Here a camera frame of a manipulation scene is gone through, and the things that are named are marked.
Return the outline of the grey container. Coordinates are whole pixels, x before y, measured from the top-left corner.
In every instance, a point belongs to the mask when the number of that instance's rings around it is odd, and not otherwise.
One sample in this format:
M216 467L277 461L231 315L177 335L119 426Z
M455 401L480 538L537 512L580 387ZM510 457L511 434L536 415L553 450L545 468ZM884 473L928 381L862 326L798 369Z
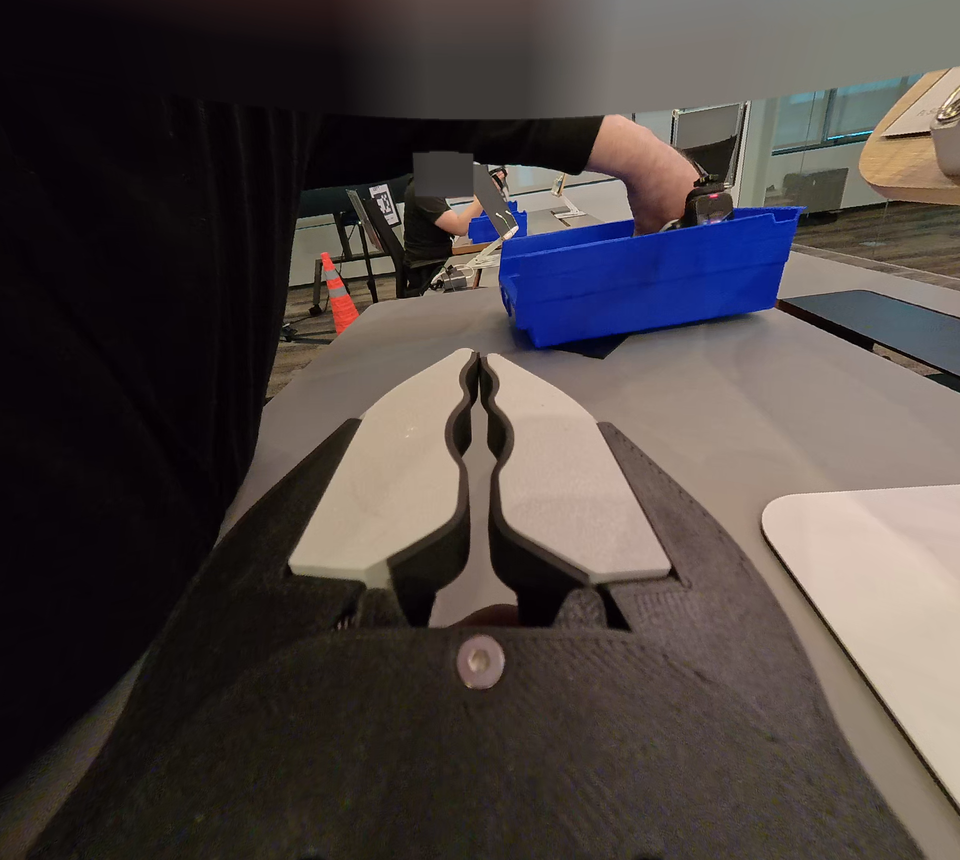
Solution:
M934 155L944 176L959 179L959 96L956 87L930 122Z

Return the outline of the marker sign on easel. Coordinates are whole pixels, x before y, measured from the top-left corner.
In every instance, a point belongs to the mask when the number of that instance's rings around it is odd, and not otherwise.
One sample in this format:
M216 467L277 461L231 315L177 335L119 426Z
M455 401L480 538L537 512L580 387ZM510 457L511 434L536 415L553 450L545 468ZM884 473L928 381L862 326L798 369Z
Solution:
M398 230L402 229L402 218L387 184L363 190L346 188L346 195L353 206L361 228L370 246L378 253L392 255L402 252Z

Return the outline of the person's left forearm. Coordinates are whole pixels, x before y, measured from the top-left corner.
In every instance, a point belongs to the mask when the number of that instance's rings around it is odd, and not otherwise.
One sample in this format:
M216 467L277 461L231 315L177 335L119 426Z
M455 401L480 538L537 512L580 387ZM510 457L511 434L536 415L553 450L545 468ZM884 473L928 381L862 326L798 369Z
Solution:
M603 118L585 168L624 185L637 236L657 233L679 220L701 178L678 150L618 114Z

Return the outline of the blue plastic bin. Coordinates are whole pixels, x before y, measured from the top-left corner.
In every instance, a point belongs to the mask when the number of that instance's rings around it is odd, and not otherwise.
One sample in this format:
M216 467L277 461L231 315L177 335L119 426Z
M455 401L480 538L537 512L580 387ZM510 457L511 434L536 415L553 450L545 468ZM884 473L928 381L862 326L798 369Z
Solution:
M633 236L633 222L511 239L499 286L511 323L537 348L771 309L804 207Z
M510 213L512 214L517 225L517 230L511 238L513 240L517 240L525 237L527 235L528 227L528 217L526 211L523 211L520 208L519 203L516 200L509 200L508 206ZM467 236L471 243L483 244L496 241L500 234L487 214L483 213L479 217L470 221Z

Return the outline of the grey tilted board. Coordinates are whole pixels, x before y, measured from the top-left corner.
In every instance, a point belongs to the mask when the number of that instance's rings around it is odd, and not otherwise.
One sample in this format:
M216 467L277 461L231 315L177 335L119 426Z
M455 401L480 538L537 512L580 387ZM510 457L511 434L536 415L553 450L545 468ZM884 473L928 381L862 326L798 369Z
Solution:
M509 242L514 237L519 227L498 183L479 163L473 165L473 183L474 195L497 233L497 240L485 247L468 263L469 268L479 268L486 262L487 257L495 253L498 246Z

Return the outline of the person in black sleeve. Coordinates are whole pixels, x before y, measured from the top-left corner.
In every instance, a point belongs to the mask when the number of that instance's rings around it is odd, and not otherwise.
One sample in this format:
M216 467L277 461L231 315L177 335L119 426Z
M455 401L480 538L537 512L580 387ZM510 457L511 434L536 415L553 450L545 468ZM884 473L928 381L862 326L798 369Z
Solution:
M124 675L250 467L303 190L585 168L603 116L324 116L2 78L2 785Z

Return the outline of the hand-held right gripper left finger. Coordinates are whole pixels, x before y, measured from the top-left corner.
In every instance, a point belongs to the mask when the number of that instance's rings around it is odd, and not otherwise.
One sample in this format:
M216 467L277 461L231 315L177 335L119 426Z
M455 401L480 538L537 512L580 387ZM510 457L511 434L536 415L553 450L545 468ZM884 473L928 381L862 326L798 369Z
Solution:
M292 573L390 589L411 624L470 555L469 479L478 354L461 348L377 400L289 558Z

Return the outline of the orange traffic cone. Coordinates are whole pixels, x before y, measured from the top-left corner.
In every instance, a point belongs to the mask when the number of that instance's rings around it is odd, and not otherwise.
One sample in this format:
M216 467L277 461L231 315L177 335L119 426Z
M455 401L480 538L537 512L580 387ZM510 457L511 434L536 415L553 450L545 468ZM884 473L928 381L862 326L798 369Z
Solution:
M335 332L337 336L341 336L358 319L359 312L330 254L322 253L320 263Z

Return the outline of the white desk mat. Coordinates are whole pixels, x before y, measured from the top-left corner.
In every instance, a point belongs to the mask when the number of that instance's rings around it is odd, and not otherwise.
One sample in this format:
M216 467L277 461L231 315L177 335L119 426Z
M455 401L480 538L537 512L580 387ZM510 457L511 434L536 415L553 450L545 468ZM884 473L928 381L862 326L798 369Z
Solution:
M958 484L782 496L761 528L957 804Z

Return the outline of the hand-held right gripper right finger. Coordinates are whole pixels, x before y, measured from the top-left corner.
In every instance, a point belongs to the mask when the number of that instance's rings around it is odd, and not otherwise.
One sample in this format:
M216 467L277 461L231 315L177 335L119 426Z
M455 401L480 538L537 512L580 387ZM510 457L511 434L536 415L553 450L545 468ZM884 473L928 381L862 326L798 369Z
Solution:
M568 595L661 580L672 564L598 422L499 354L482 359L490 562L522 624L552 624Z

